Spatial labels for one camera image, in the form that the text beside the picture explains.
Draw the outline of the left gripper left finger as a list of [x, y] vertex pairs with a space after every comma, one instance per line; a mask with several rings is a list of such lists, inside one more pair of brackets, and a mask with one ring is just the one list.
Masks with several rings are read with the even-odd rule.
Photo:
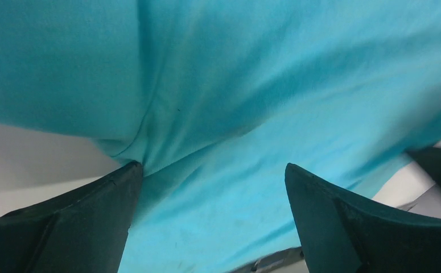
[[0, 217], [0, 272], [117, 272], [142, 179], [131, 162]]

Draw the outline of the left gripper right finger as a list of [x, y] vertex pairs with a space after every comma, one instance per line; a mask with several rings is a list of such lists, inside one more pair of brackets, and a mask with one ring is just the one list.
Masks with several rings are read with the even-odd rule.
[[441, 219], [373, 201], [288, 164], [285, 185], [310, 272], [441, 272]]

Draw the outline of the turquoise t shirt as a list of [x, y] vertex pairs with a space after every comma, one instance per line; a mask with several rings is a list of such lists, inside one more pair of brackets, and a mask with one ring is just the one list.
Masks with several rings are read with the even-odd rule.
[[373, 197], [441, 140], [441, 1], [0, 1], [0, 124], [144, 180], [120, 272], [300, 246], [294, 163]]

